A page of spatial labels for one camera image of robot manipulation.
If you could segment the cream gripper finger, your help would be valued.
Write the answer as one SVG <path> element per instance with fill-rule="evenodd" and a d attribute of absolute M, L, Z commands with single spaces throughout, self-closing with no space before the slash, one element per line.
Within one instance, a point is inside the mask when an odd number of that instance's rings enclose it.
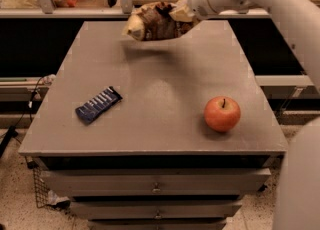
<path fill-rule="evenodd" d="M 194 13 L 188 4 L 189 0 L 178 0 L 176 3 L 172 3 L 172 9 L 169 11 L 169 15 L 175 21 L 179 22 L 192 22 Z"/>

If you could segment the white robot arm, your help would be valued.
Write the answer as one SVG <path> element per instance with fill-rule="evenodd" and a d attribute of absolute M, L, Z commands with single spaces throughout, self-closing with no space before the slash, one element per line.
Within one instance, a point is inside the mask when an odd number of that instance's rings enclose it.
<path fill-rule="evenodd" d="M 313 85 L 320 89 L 320 8 L 309 0 L 180 0 L 176 21 L 209 19 L 255 4 L 266 10 Z M 320 118 L 289 144 L 275 204 L 273 230 L 320 230 Z"/>

